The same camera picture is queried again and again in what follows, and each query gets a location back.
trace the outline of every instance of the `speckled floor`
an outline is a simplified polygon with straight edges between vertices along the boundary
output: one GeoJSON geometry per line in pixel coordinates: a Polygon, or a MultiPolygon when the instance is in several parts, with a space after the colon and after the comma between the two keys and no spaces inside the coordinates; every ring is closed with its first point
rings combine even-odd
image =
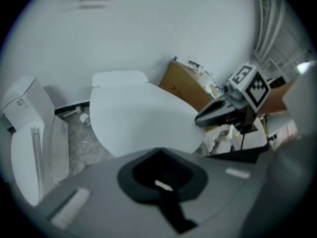
{"type": "MultiPolygon", "coordinates": [[[[85,108],[84,113],[89,114],[89,108],[85,108]]],[[[81,114],[72,114],[65,118],[60,116],[68,123],[69,177],[83,171],[88,165],[113,158],[99,143],[91,125],[87,127],[81,123],[81,114]]]]}

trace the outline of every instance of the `brown cardboard box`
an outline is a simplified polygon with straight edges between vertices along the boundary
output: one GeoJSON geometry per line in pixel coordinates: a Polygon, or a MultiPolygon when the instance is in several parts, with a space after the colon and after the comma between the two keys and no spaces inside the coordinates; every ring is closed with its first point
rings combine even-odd
{"type": "MultiPolygon", "coordinates": [[[[194,73],[175,62],[169,64],[159,87],[183,99],[198,112],[212,100],[211,96],[194,78],[194,73]]],[[[206,131],[215,127],[210,126],[206,128],[206,131]]]]}

